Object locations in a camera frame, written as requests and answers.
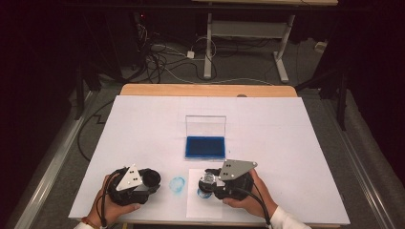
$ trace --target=clear plastic box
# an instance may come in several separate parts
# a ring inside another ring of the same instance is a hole
[[[186,159],[225,159],[226,116],[187,115]]]

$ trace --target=desk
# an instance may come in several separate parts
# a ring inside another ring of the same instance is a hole
[[[291,87],[126,85],[121,94],[70,218],[80,219],[88,213],[106,174],[136,163],[139,169],[157,170],[161,187],[139,211],[120,221],[264,226],[263,219],[229,208],[213,197],[200,198],[200,216],[195,215],[196,173],[220,168],[222,162],[184,159],[185,116],[225,115],[226,157],[257,161],[256,170],[284,209],[312,226],[350,223],[302,99]],[[238,94],[255,97],[234,97]],[[174,192],[171,183],[178,178],[184,186]]]
[[[270,5],[309,5],[309,6],[336,6],[337,0],[194,0],[198,2],[233,3],[233,4],[270,4]],[[291,32],[295,15],[290,15],[287,23],[268,23],[268,22],[235,22],[235,21],[214,21],[212,13],[208,14],[207,32],[206,32],[206,50],[204,62],[204,78],[211,78],[212,65],[212,36],[241,36],[241,37],[259,37],[259,38],[281,38],[278,52],[274,52],[274,61],[283,83],[288,83],[288,74],[283,63],[283,54],[286,49],[288,37]]]

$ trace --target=black cable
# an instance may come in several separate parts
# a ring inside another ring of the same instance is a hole
[[[159,61],[161,63],[160,67],[164,70],[164,67],[167,64],[167,58],[164,55],[159,54],[159,53],[155,53],[155,55],[159,58]]]
[[[169,69],[169,71],[172,71],[172,70],[176,69],[177,67],[179,67],[179,66],[181,66],[181,65],[186,65],[186,64],[193,65],[193,66],[194,66],[194,69],[195,69],[195,71],[196,71],[196,76],[197,76],[197,78],[202,79],[202,78],[200,78],[200,76],[199,76],[198,67],[197,67],[197,65],[194,64],[194,63],[189,63],[189,62],[187,62],[187,63],[181,63],[180,65],[177,65],[177,66],[175,66],[175,67]]]
[[[249,195],[250,197],[254,198],[254,199],[260,204],[260,206],[261,206],[262,209],[263,209],[263,213],[265,214],[266,224],[267,224],[267,225],[271,225],[270,216],[269,216],[269,214],[268,214],[268,210],[267,210],[267,208],[266,208],[266,205],[265,205],[263,199],[259,199],[259,198],[256,197],[254,194],[248,192],[248,191],[245,190],[245,189],[235,188],[234,190],[235,190],[235,191],[238,191],[238,192],[241,192],[241,193],[244,193],[244,194],[247,194],[247,195]]]
[[[146,65],[146,64],[143,63],[142,66],[139,67],[139,70],[138,70],[136,73],[133,73],[131,76],[129,76],[129,77],[127,78],[127,80],[128,80],[128,81],[133,80],[133,79],[139,77],[140,75],[142,75],[143,73],[145,73],[145,70],[146,70],[146,66],[145,66],[145,65]]]
[[[253,48],[262,48],[264,46],[266,46],[268,44],[268,42],[271,41],[270,38],[261,38],[261,39],[248,39],[248,40],[236,40],[236,39],[225,39],[222,37],[213,37],[216,39],[219,39],[219,41],[215,41],[216,48],[217,48],[217,54],[216,56],[218,57],[222,57],[222,58],[228,58],[231,57],[233,55],[236,55],[239,51],[243,51],[243,50],[249,50],[249,49],[253,49]],[[249,42],[256,42],[259,41],[257,44],[247,44]],[[221,46],[219,45],[219,43],[221,44],[222,42],[226,43],[232,43],[233,45],[235,45],[235,47],[229,47],[229,46]],[[228,55],[220,55],[220,49],[235,49],[233,53],[228,54]]]
[[[98,217],[101,219],[100,211],[98,211],[98,203],[100,202],[100,200],[101,200],[101,196],[99,196],[96,201],[96,210],[97,210]]]
[[[263,205],[265,205],[264,213],[265,213],[265,216],[268,216],[268,221],[270,221],[270,215],[269,215],[269,213],[268,213],[268,210],[267,210],[267,207],[266,207],[266,204],[265,204],[265,200],[263,199],[262,193],[260,193],[260,190],[259,190],[259,188],[257,187],[256,183],[254,182],[253,177],[251,177],[249,180],[253,183],[253,186],[256,188],[257,193],[259,194],[259,197],[260,197],[260,199],[262,200]]]
[[[157,76],[158,82],[157,82],[157,84],[159,84],[160,83],[160,75],[161,75],[159,61],[153,54],[151,54],[151,56],[152,56],[152,59],[155,62],[155,66],[156,66],[155,71],[158,71],[158,76]]]
[[[106,104],[102,105],[100,108],[98,108],[92,115],[90,115],[89,118],[87,118],[86,121],[84,121],[83,125],[81,125],[80,129],[78,130],[78,133],[77,133],[77,148],[78,148],[78,151],[79,151],[80,154],[81,154],[87,161],[89,161],[89,162],[90,162],[90,159],[84,155],[84,152],[83,152],[83,150],[81,149],[81,145],[80,145],[81,132],[83,131],[83,129],[84,129],[84,127],[86,126],[86,124],[90,121],[90,119],[92,119],[92,117],[94,117],[99,111],[101,111],[101,109],[105,108],[107,105],[109,105],[110,103],[113,103],[113,102],[114,102],[114,99],[111,100],[111,101],[109,101],[109,102],[107,102]]]
[[[146,68],[146,75],[148,76],[147,79],[148,79],[149,83],[153,84],[153,81],[151,79],[151,75],[149,73],[149,67]]]
[[[189,58],[185,57],[185,58],[183,58],[183,59],[176,60],[176,61],[174,61],[174,62],[168,62],[168,63],[166,63],[166,65],[176,64],[176,63],[182,62],[182,61],[184,61],[184,60],[188,60],[188,59],[189,59]]]
[[[118,170],[115,170],[113,173],[111,173],[108,176],[108,178],[104,184],[104,187],[103,187],[103,192],[101,195],[101,216],[100,216],[101,226],[103,228],[107,227],[107,219],[105,218],[105,196],[107,195],[107,189],[108,189],[111,179],[118,173],[119,173]]]

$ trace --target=bracelet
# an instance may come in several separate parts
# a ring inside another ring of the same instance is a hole
[[[89,221],[89,219],[87,219],[87,217],[84,217],[81,219],[81,222],[93,227],[94,229],[98,229],[99,227],[95,226],[92,222]]]

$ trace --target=white sleeve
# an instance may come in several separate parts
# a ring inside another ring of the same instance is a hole
[[[80,222],[74,229],[94,229],[91,225]]]
[[[298,220],[292,214],[284,211],[280,206],[277,207],[270,219],[273,229],[309,229],[306,224]]]

